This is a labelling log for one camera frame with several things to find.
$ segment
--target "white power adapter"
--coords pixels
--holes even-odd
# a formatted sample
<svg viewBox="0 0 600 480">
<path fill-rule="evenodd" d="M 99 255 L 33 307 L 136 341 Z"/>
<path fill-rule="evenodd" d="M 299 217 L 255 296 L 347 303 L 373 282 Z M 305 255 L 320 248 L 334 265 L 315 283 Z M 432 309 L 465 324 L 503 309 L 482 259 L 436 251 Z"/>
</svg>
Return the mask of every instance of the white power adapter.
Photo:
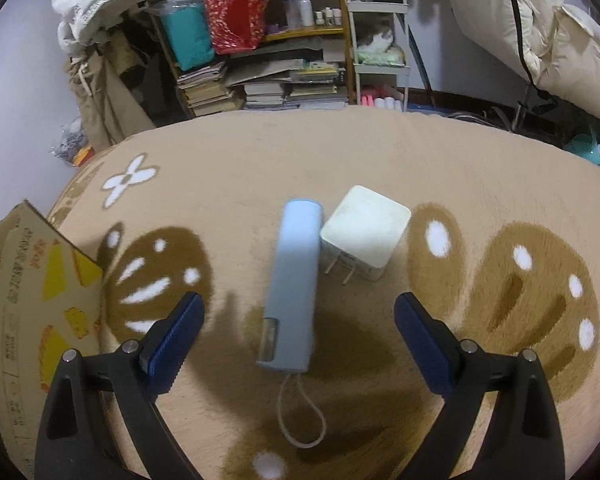
<svg viewBox="0 0 600 480">
<path fill-rule="evenodd" d="M 354 272 L 377 280 L 410 218 L 402 204 L 366 187 L 352 187 L 320 230 L 323 257 L 329 262 L 325 272 L 339 263 L 350 269 L 343 284 Z"/>
</svg>

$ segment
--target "wooden shelf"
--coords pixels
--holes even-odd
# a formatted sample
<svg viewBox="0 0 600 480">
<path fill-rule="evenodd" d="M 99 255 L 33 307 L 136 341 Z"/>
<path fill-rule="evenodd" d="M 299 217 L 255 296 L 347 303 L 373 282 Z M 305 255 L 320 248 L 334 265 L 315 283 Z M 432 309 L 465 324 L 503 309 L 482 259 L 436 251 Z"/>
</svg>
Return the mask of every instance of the wooden shelf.
<svg viewBox="0 0 600 480">
<path fill-rule="evenodd" d="M 291 40 L 292 38 L 307 38 L 309 36 L 332 36 L 335 34 L 344 34 L 344 29 L 342 27 L 303 27 L 267 34 L 262 42 L 268 43 L 269 41 Z"/>
</svg>

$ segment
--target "bookshelf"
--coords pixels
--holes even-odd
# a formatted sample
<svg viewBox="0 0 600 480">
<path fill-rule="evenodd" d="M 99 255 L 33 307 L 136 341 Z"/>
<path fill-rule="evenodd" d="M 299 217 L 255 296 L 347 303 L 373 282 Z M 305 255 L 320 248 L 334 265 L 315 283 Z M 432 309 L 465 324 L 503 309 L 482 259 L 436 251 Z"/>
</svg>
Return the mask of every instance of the bookshelf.
<svg viewBox="0 0 600 480">
<path fill-rule="evenodd" d="M 349 95 L 349 102 L 355 102 L 355 81 L 354 81 L 354 69 L 353 69 L 353 61 L 351 57 L 352 50 L 352 41 L 350 35 L 350 27 L 349 20 L 346 19 L 347 16 L 347 0 L 337 0 L 342 10 L 342 26 L 333 26 L 333 27 L 310 27 L 310 28 L 299 28 L 296 30 L 284 30 L 282 32 L 278 32 L 276 34 L 268 34 L 266 35 L 261 44 L 267 44 L 275 41 L 283 41 L 283 40 L 291 40 L 292 38 L 306 38 L 312 36 L 342 36 L 344 38 L 344 57 L 345 57 L 345 66 L 347 69 L 347 93 Z M 164 33 L 164 29 L 162 28 L 162 23 L 155 16 L 151 16 L 152 23 L 154 24 L 154 29 L 158 36 L 158 40 L 160 42 L 160 47 L 163 50 L 164 57 L 167 60 L 170 71 L 174 77 L 177 79 L 182 75 L 182 71 L 178 67 L 178 64 L 174 58 L 174 55 L 171 51 L 171 47 L 169 45 L 169 41 L 166 38 Z"/>
<path fill-rule="evenodd" d="M 311 28 L 297 28 L 296 30 L 284 30 L 277 34 L 267 34 L 262 43 L 269 43 L 271 41 L 291 40 L 292 38 L 308 38 L 310 36 L 332 36 L 337 34 L 344 34 L 343 27 L 311 27 Z"/>
</svg>

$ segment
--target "metal prong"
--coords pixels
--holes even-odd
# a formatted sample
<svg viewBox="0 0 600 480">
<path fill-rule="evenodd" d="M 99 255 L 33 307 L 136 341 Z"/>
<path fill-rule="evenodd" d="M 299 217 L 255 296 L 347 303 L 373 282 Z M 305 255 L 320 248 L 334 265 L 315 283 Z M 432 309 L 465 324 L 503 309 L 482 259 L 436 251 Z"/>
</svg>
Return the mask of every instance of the metal prong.
<svg viewBox="0 0 600 480">
<path fill-rule="evenodd" d="M 328 265 L 328 267 L 326 268 L 326 270 L 324 271 L 325 274 L 329 274 L 331 272 L 331 269 L 333 269 L 333 266 L 336 264 L 336 262 L 338 261 L 338 257 L 336 256 L 331 263 Z"/>
<path fill-rule="evenodd" d="M 351 270 L 347 274 L 347 277 L 342 282 L 343 285 L 347 285 L 347 283 L 349 283 L 349 280 L 353 276 L 353 273 L 355 270 L 356 270 L 356 266 L 351 267 Z"/>
</svg>

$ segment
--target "cardboard box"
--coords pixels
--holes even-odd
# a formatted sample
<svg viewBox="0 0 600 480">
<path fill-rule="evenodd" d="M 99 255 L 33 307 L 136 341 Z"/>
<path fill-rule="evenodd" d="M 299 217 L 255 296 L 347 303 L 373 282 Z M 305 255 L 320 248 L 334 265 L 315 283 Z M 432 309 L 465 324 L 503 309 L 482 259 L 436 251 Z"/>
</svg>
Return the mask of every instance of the cardboard box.
<svg viewBox="0 0 600 480">
<path fill-rule="evenodd" d="M 0 434 L 33 479 L 46 392 L 62 353 L 99 353 L 102 270 L 28 202 L 0 222 Z"/>
</svg>

